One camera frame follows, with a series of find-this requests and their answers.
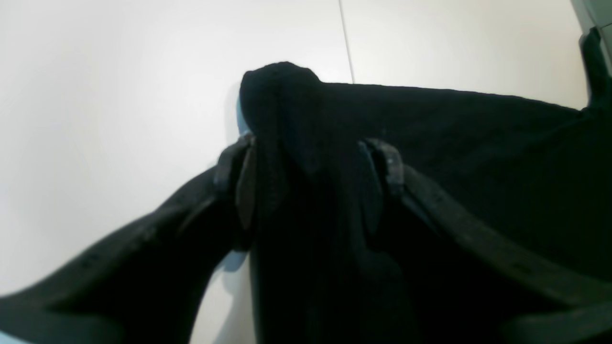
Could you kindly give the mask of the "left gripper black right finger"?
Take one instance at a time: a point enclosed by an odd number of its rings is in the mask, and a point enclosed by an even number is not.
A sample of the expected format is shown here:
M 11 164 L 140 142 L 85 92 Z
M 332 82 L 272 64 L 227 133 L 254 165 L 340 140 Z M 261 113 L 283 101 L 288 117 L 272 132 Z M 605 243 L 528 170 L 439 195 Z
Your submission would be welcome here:
M 435 181 L 405 165 L 398 150 L 377 139 L 359 148 L 379 189 L 435 232 L 499 275 L 564 311 L 522 315 L 501 326 L 508 344 L 581 344 L 611 336 L 611 284 L 565 268 L 485 224 Z

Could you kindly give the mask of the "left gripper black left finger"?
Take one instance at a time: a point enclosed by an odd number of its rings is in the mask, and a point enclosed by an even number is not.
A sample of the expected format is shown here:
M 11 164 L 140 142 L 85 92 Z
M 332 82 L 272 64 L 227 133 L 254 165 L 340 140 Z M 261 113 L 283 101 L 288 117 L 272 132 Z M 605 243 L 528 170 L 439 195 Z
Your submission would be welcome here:
M 187 344 L 216 266 L 253 242 L 256 139 L 162 206 L 1 298 L 3 344 Z

